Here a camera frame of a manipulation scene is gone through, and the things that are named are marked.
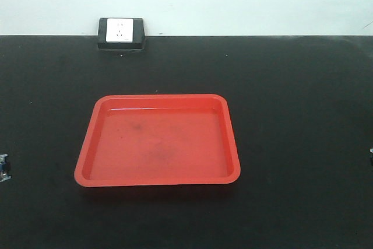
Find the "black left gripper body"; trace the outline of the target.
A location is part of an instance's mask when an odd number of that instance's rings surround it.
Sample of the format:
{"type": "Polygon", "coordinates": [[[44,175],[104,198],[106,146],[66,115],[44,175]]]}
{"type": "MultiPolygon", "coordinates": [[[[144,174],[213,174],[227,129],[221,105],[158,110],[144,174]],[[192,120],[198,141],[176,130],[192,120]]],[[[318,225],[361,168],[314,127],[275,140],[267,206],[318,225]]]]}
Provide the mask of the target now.
{"type": "Polygon", "coordinates": [[[8,154],[0,154],[0,182],[4,182],[10,180],[12,176],[9,174],[10,172],[10,163],[7,161],[8,154]]]}

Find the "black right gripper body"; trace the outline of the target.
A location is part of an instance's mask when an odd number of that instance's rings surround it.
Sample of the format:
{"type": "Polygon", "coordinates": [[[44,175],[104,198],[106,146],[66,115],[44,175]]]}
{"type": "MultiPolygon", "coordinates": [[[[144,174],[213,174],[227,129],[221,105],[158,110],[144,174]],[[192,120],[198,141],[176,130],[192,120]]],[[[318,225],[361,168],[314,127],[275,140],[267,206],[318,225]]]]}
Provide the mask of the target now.
{"type": "Polygon", "coordinates": [[[373,165],[373,148],[370,149],[370,163],[373,165]]]}

